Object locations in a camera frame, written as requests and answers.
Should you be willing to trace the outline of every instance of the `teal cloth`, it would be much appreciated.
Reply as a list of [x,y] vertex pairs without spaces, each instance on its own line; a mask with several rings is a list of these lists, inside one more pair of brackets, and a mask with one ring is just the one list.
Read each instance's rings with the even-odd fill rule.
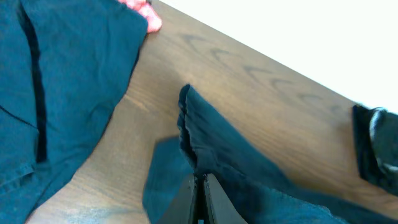
[[183,178],[212,173],[248,223],[398,223],[353,203],[294,185],[190,85],[181,89],[180,136],[158,143],[142,204],[156,223]]
[[146,30],[116,0],[0,1],[1,223],[24,223],[91,154]]

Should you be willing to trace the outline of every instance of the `crumpled fabric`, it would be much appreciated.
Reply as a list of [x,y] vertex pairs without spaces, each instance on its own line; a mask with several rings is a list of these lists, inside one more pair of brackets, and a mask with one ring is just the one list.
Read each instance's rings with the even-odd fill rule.
[[353,127],[361,178],[398,196],[398,115],[356,105]]
[[137,11],[148,22],[148,33],[157,32],[162,27],[162,19],[157,15],[155,9],[146,0],[118,0],[130,9]]
[[24,223],[91,154],[147,21],[110,0],[0,1],[0,220]]
[[398,223],[345,200],[296,186],[190,85],[181,89],[180,136],[158,143],[142,205],[156,223],[186,175],[212,173],[248,223]]

